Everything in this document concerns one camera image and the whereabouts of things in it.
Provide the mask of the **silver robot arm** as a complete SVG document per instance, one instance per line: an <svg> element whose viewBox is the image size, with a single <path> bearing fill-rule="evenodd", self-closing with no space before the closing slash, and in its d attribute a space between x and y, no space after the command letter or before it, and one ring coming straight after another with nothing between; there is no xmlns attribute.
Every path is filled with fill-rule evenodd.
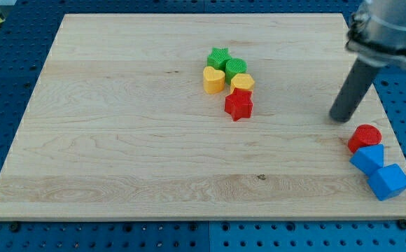
<svg viewBox="0 0 406 252"><path fill-rule="evenodd" d="M364 0L349 21L346 49L373 67L406 70L406 0Z"/></svg>

